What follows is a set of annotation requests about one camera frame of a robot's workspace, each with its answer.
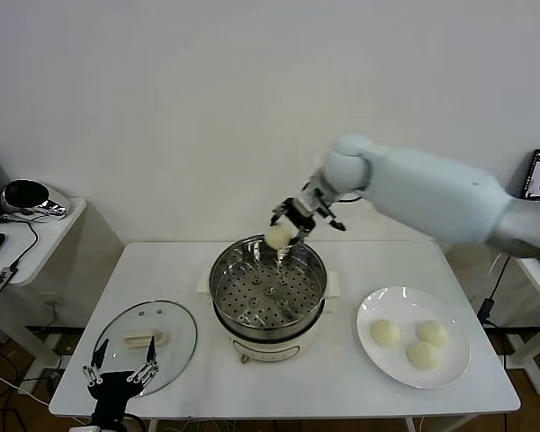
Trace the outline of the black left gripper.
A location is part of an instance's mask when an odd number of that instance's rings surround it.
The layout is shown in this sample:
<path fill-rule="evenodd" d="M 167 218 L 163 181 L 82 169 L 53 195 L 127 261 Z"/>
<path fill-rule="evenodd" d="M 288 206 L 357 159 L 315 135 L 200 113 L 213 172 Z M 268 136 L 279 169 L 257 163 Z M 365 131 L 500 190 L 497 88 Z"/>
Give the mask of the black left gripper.
<path fill-rule="evenodd" d="M 136 372 L 100 373 L 109 340 L 94 350 L 90 363 L 83 366 L 88 391 L 96 401 L 93 419 L 123 419 L 130 399 L 141 394 L 141 385 L 148 384 L 159 370 L 155 337 L 152 337 L 144 365 Z"/>

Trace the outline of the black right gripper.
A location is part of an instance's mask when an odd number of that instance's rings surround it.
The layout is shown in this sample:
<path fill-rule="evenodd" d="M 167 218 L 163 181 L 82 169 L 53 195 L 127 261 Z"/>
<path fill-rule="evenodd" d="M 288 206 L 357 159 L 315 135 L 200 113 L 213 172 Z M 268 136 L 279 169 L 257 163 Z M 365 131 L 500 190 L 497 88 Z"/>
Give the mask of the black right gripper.
<path fill-rule="evenodd" d="M 338 201 L 338 191 L 323 173 L 314 173 L 307 184 L 293 198 L 288 198 L 273 209 L 270 226 L 289 221 L 297 230 L 292 244 L 303 243 L 315 229 L 313 217 L 320 216 L 330 227 L 337 229 L 338 220 L 330 207 Z"/>

